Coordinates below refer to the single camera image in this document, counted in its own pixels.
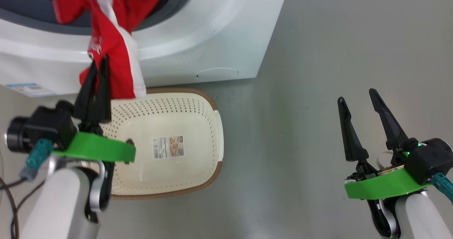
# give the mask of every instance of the gray floor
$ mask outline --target gray floor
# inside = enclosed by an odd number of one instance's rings
[[[378,239],[366,202],[349,200],[343,188],[355,165],[344,160],[336,100],[348,102],[373,164],[386,149],[369,88],[409,136],[453,142],[452,9],[453,0],[286,0],[256,79],[191,86],[215,99],[222,115],[217,180],[184,196],[112,202],[99,238]],[[0,88],[0,129],[55,100]],[[11,181],[24,157],[1,150]],[[429,195],[453,229],[453,206],[435,189]],[[9,219],[3,197],[2,238]]]

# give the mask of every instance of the washing machine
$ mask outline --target washing machine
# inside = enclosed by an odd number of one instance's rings
[[[284,0],[160,0],[133,32],[146,86],[257,76]],[[52,0],[0,0],[0,84],[77,93],[91,15],[58,24]]]

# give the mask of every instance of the teal connector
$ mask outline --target teal connector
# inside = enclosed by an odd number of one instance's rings
[[[432,177],[431,183],[453,203],[453,183],[445,176],[445,174],[435,174]]]
[[[27,181],[32,181],[38,174],[38,170],[42,163],[44,163],[52,152],[52,142],[47,139],[39,139],[25,161],[25,167],[22,169],[19,177],[21,179],[24,178]]]

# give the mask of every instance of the laundry basket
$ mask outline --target laundry basket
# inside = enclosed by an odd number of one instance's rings
[[[195,89],[149,89],[113,100],[104,136],[136,146],[133,163],[115,165],[112,199],[143,200],[198,191],[220,173],[223,127],[216,104]]]

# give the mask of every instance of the basket label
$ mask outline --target basket label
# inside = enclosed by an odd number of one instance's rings
[[[184,157],[183,136],[167,136],[153,139],[154,159]]]

